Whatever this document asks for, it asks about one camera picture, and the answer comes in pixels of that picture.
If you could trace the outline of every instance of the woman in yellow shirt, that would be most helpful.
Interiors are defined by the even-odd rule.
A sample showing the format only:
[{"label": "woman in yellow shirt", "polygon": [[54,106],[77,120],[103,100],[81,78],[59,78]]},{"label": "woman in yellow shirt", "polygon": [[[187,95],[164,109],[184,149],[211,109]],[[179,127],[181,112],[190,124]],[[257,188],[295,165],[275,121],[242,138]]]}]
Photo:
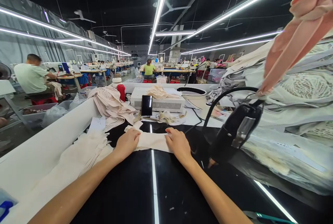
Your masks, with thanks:
[{"label": "woman in yellow shirt", "polygon": [[152,65],[152,60],[148,59],[147,64],[144,66],[143,71],[145,72],[144,78],[145,79],[154,79],[153,71],[156,71],[155,66]]}]

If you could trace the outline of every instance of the red bottle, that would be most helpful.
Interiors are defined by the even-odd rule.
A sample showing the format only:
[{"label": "red bottle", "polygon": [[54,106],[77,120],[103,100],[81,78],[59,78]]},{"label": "red bottle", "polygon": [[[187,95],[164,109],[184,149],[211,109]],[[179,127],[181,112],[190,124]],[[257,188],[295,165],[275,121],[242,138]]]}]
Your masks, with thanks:
[{"label": "red bottle", "polygon": [[117,85],[117,90],[120,92],[120,99],[125,102],[125,86],[123,84]]}]

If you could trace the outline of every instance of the gray curtain wall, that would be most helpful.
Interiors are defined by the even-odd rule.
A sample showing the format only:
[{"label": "gray curtain wall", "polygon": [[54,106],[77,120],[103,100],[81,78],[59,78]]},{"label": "gray curtain wall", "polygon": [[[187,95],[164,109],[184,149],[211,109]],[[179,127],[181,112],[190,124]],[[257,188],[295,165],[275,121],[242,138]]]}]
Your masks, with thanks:
[{"label": "gray curtain wall", "polygon": [[[50,24],[63,28],[66,31],[75,33],[85,38],[89,38],[88,33],[82,27],[75,25],[73,22],[62,22],[56,14],[44,9],[43,7],[29,0],[0,0],[0,5],[12,9],[18,13],[29,15],[32,18],[38,19],[47,23],[44,15],[44,10],[47,12]],[[15,18],[13,16],[0,12],[0,27],[10,27],[20,31],[28,31],[31,34],[42,35],[49,38],[70,38],[70,36],[62,33],[38,26],[25,20]],[[105,45],[109,45],[103,38],[96,36],[96,41]],[[73,44],[84,45],[91,48],[101,49],[104,51],[112,51],[105,47],[88,43],[87,41],[73,42]],[[83,61],[90,61],[91,54],[103,54],[106,60],[111,59],[111,54],[103,52],[95,52],[83,48],[77,48],[70,45],[64,45],[25,36],[19,36],[11,33],[0,32],[0,62],[9,66],[13,63],[25,63],[29,53],[34,53],[42,57],[43,61],[49,62],[68,62],[72,59],[77,59],[77,55],[81,55]]]}]

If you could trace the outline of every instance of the forearm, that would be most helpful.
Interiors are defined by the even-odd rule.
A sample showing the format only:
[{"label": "forearm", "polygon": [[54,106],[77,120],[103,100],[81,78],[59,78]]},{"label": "forearm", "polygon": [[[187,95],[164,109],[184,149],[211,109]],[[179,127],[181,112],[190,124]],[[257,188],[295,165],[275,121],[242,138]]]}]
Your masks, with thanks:
[{"label": "forearm", "polygon": [[53,74],[50,73],[50,72],[49,72],[46,76],[49,77],[49,78],[57,78],[57,76],[53,75]]},{"label": "forearm", "polygon": [[28,224],[67,224],[72,221],[104,177],[120,162],[111,153],[52,198]]},{"label": "forearm", "polygon": [[199,186],[220,224],[251,224],[242,210],[213,182],[193,159],[183,164]]}]

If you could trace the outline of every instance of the work table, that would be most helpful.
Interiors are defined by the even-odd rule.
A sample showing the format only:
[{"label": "work table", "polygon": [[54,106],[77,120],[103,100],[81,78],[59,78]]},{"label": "work table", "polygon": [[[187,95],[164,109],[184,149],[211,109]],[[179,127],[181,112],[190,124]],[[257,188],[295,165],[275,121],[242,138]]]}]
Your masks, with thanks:
[{"label": "work table", "polygon": [[[124,133],[126,123],[110,130],[111,146]],[[167,124],[143,122],[141,129],[153,133],[165,133]],[[173,126],[186,131],[191,126]],[[207,168],[208,142],[211,142],[218,128],[202,127],[191,129],[186,137],[198,164],[204,167],[208,176],[241,209],[258,212],[288,220],[269,197],[248,177],[256,171],[261,180],[280,189],[263,185],[298,223],[329,223],[329,205],[332,197],[324,197],[291,184],[239,151],[228,163]],[[157,202],[153,194],[154,156]],[[71,222],[81,223],[217,223],[213,212],[201,194],[198,186],[173,154],[154,150],[133,152],[117,165],[96,188],[79,213]]]}]

